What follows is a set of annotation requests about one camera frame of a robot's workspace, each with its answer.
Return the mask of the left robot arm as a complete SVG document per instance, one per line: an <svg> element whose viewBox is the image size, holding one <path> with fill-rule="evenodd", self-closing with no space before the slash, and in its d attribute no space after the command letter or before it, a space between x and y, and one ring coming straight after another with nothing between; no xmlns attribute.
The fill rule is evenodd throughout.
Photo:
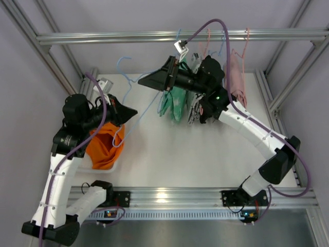
<svg viewBox="0 0 329 247"><path fill-rule="evenodd" d="M39 206L30 221L23 223L22 233L37 237L39 245L44 240L61 246L71 246L82 223L100 206L115 208L112 183L96 180L88 191L71 206L68 198L78 167L85 156L93 135L110 122L122 126L138 112L122 105L108 94L98 107L90 107L83 94L73 94L65 99L62 126L53 138L50 168Z"/></svg>

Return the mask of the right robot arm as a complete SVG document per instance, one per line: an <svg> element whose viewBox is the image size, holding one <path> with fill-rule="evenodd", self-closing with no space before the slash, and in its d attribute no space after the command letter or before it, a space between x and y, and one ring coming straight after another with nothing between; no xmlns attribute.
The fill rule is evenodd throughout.
<svg viewBox="0 0 329 247"><path fill-rule="evenodd" d="M297 161L300 140L287 138L263 126L241 105L223 86L224 71L219 62L206 56L197 72L181 69L185 63L178 63L170 56L158 70L138 80L139 85L158 91L171 91L174 87L201 94L203 113L201 122L216 118L235 129L250 141L266 159L265 163L250 175L227 204L239 202L248 205L262 190L270 185L278 185Z"/></svg>

